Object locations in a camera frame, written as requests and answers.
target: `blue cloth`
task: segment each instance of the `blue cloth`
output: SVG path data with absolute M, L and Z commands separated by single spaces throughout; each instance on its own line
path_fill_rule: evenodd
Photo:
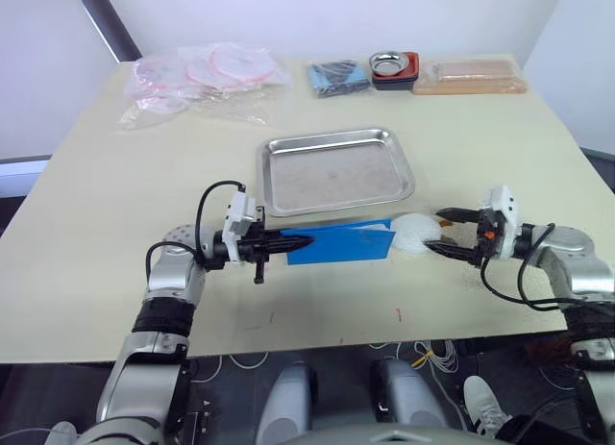
M 378 219 L 352 224 L 283 230 L 282 235 L 307 235 L 314 238 L 308 246 L 286 253 L 288 264 L 383 260 L 388 254 L 395 232 L 371 227 L 382 225 L 390 229 L 391 220 Z
M 350 94 L 371 87 L 355 61 L 315 63 L 307 68 L 307 75 L 318 97 Z

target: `clear plastic bag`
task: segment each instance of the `clear plastic bag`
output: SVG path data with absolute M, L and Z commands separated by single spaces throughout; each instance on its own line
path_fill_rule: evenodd
M 355 61 L 311 63 L 307 76 L 316 97 L 331 97 L 340 94 L 371 89 L 372 84 Z
M 414 94 L 520 93 L 528 90 L 519 67 L 506 59 L 426 61 Z
M 133 64 L 125 87 L 132 103 L 119 123 L 137 129 L 191 109 L 266 124 L 259 101 L 276 96 L 291 82 L 291 75 L 265 48 L 235 43 L 178 48 Z

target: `floor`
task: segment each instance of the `floor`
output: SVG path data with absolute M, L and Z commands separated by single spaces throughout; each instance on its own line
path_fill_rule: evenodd
M 615 191 L 615 161 L 588 159 Z M 20 197 L 0 199 L 0 234 L 22 201 Z M 489 345 L 489 339 L 482 342 Z M 488 351 L 461 357 L 458 373 L 440 373 L 438 377 L 449 396 L 460 403 L 463 380 L 480 373 L 493 387 L 503 409 L 513 415 L 529 413 L 554 395 L 570 393 L 543 378 L 537 365 L 530 361 L 524 342 L 523 337 L 518 337 L 491 343 L 493 347 Z M 220 374 L 211 383 L 193 384 L 191 404 L 196 408 L 207 400 L 212 413 L 208 431 L 200 443 L 251 443 L 269 389 L 280 371 L 297 360 L 305 361 L 318 372 L 319 402 L 314 409 L 314 429 L 374 421 L 368 390 L 369 368 L 373 360 L 394 355 L 395 349 L 393 344 L 379 351 L 368 346 L 351 346 L 280 352 L 271 354 L 261 368 L 251 371 L 242 370 L 224 358 Z M 410 344 L 402 346 L 400 356 L 407 360 L 418 358 Z M 258 357 L 240 356 L 244 363 L 254 362 Z M 217 358 L 203 359 L 198 376 L 209 376 L 216 363 Z M 71 421 L 82 431 L 94 421 L 98 397 L 110 370 L 110 364 L 0 365 L 0 435 L 23 428 L 49 428 L 61 420 Z M 545 372 L 560 387 L 570 385 L 573 376 L 570 371 L 556 373 L 546 368 Z M 440 399 L 451 425 L 458 428 L 456 414 L 444 400 L 429 369 L 422 369 L 422 374 Z M 543 420 L 571 433 L 580 433 L 573 402 L 555 408 Z M 45 435 L 24 433 L 4 439 L 3 445 L 42 444 Z

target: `metal tray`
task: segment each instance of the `metal tray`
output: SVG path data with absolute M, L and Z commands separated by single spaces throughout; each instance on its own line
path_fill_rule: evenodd
M 404 151 L 383 128 L 270 140 L 258 160 L 262 200 L 274 216 L 394 202 L 414 191 Z

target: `beige table surface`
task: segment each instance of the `beige table surface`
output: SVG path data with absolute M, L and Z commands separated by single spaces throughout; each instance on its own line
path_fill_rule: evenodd
M 193 222 L 210 183 L 237 179 L 257 194 L 257 149 L 274 137 L 386 127 L 401 141 L 417 188 L 394 204 L 269 217 L 272 227 L 476 208 L 489 187 L 506 183 L 522 221 L 582 229 L 615 264 L 615 197 L 533 92 L 315 99 L 296 64 L 292 90 L 265 106 L 271 126 L 186 113 L 126 132 L 115 123 L 129 69 L 121 64 L 111 75 L 0 239 L 0 362 L 115 359 L 139 311 L 147 247 Z M 206 223 L 222 227 L 230 195 L 222 189 L 208 199 Z M 493 263 L 491 281 L 514 294 L 519 265 Z M 544 274 L 529 272 L 529 293 L 549 296 Z M 252 266 L 229 265 L 208 274 L 191 355 L 564 328 L 559 312 L 500 301 L 478 270 L 432 253 L 391 250 L 387 260 L 292 267 L 278 256 L 265 284 L 254 285 L 253 274 Z

